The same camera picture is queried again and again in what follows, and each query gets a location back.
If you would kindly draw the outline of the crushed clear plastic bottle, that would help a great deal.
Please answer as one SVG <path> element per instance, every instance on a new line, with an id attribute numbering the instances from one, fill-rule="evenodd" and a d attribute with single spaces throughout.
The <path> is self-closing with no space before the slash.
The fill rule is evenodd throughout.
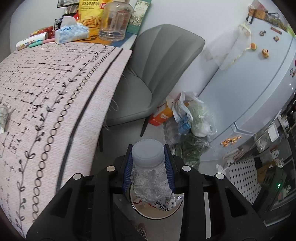
<path id="1" fill-rule="evenodd" d="M 164 201 L 174 197 L 169 187 L 165 168 L 165 150 L 154 139 L 141 140 L 132 147 L 133 168 L 131 181 L 136 197 L 146 203 Z"/>

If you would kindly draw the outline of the red white paper wrapper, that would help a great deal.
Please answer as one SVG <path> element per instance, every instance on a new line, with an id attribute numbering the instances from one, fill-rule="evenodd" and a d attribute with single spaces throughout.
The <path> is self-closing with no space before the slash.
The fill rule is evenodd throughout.
<path id="1" fill-rule="evenodd" d="M 132 203 L 137 207 L 152 207 L 162 211 L 170 211 L 176 208 L 184 200 L 184 193 L 172 194 L 169 197 L 164 197 L 153 202 L 146 202 L 143 199 L 132 195 Z"/>

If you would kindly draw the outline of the foil wrapper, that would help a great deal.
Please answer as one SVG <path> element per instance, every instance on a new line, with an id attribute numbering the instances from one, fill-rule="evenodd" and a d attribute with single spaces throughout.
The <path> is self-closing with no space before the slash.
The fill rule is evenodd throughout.
<path id="1" fill-rule="evenodd" d="M 0 134 L 4 133 L 6 128 L 6 122 L 9 116 L 9 109 L 5 105 L 0 107 Z"/>

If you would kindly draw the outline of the white round trash bin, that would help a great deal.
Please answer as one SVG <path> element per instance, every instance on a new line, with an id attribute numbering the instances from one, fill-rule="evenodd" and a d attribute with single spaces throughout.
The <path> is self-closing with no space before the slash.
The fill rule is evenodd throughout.
<path id="1" fill-rule="evenodd" d="M 162 211 L 162 210 L 158 210 L 152 207 L 137 207 L 132 203 L 131 197 L 132 195 L 135 196 L 134 194 L 134 190 L 133 190 L 133 186 L 130 185 L 129 187 L 129 200 L 130 200 L 130 204 L 132 205 L 133 209 L 142 217 L 146 218 L 146 219 L 150 219 L 150 220 L 162 220 L 162 219 L 166 219 L 172 215 L 174 215 L 179 208 L 181 207 L 181 205 L 183 204 L 183 201 L 181 204 L 179 204 L 176 208 L 174 208 L 173 210 L 170 211 Z"/>

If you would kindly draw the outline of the orange paper bag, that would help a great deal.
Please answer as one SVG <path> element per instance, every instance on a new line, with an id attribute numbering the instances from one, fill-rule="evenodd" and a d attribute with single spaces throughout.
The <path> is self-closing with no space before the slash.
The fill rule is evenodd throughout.
<path id="1" fill-rule="evenodd" d="M 173 116 L 174 99 L 167 96 L 166 99 L 157 107 L 156 111 L 150 116 L 149 123 L 153 126 L 160 126 Z"/>

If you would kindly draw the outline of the crumpled paper on floor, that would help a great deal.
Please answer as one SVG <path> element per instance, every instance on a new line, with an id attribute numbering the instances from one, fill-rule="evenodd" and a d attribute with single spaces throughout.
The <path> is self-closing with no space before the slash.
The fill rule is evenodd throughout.
<path id="1" fill-rule="evenodd" d="M 221 165 L 217 164 L 216 169 L 218 173 L 222 173 L 223 175 L 226 176 L 226 171 L 228 170 L 228 166 L 224 168 Z"/>

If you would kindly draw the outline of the patterned pink tablecloth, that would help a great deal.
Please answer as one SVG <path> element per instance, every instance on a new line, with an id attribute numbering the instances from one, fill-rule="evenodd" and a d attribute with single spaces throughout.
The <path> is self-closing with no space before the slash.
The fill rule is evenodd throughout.
<path id="1" fill-rule="evenodd" d="M 30 227 L 68 179 L 91 170 L 99 133 L 132 52 L 47 43 L 1 62 L 1 210 L 13 231 Z"/>

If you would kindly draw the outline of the grey upholstered chair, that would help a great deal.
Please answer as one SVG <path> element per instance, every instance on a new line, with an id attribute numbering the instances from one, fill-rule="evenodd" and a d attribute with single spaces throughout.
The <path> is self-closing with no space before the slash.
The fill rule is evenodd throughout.
<path id="1" fill-rule="evenodd" d="M 110 109 L 106 127 L 149 118 L 173 90 L 183 73 L 201 53 L 205 39 L 183 28 L 162 24 L 142 32 L 113 95 L 117 109 Z"/>

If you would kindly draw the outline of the burger fridge magnet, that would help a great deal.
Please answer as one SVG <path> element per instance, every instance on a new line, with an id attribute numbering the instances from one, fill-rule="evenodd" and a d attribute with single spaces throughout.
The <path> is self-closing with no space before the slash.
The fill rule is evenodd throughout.
<path id="1" fill-rule="evenodd" d="M 246 49 L 255 51 L 257 49 L 257 45 L 255 43 L 251 43 L 250 46 L 247 47 Z"/>

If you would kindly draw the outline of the yellow duck fridge magnet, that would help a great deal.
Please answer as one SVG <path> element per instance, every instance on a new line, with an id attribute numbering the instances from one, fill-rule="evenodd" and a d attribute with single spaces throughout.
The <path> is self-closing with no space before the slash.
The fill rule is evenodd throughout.
<path id="1" fill-rule="evenodd" d="M 269 51 L 267 49 L 262 49 L 262 55 L 264 58 L 268 58 L 269 57 Z"/>

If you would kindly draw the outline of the blue tissue pack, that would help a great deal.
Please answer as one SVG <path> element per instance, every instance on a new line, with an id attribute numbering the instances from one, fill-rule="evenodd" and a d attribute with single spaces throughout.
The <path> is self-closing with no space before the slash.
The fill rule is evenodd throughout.
<path id="1" fill-rule="evenodd" d="M 55 43 L 65 44 L 89 38 L 88 27 L 78 23 L 73 16 L 64 16 L 60 28 L 55 31 Z"/>

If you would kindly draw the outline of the green tall gift box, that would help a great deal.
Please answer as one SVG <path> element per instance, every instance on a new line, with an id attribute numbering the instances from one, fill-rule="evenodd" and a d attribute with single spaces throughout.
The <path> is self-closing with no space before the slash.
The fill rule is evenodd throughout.
<path id="1" fill-rule="evenodd" d="M 151 0 L 144 0 L 144 1 L 138 0 L 136 2 L 135 7 L 133 9 L 133 13 L 130 17 L 130 20 L 126 29 L 127 33 L 134 34 L 134 35 L 138 34 L 150 5 L 151 5 Z"/>

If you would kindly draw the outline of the clear plastic jar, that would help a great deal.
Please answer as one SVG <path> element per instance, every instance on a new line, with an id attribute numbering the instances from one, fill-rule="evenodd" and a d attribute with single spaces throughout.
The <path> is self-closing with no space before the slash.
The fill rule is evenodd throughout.
<path id="1" fill-rule="evenodd" d="M 110 42 L 123 40 L 132 12 L 130 1 L 119 0 L 108 3 L 103 11 L 99 38 Z"/>

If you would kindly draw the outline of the teal marker pen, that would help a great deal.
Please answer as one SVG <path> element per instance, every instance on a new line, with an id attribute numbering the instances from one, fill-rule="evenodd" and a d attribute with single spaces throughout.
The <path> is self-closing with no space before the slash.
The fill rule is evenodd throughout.
<path id="1" fill-rule="evenodd" d="M 43 40 L 39 40 L 29 45 L 29 48 L 36 47 L 43 44 Z"/>

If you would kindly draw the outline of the white roll package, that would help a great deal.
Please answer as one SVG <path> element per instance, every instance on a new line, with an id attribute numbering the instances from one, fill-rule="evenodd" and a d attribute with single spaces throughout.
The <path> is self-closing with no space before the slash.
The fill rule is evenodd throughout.
<path id="1" fill-rule="evenodd" d="M 22 49 L 25 49 L 27 47 L 29 47 L 30 44 L 39 42 L 39 41 L 43 41 L 48 39 L 48 33 L 44 32 L 41 34 L 37 34 L 37 35 L 33 35 L 28 37 L 27 39 L 21 40 L 19 42 L 17 42 L 16 44 L 16 51 L 20 51 Z"/>

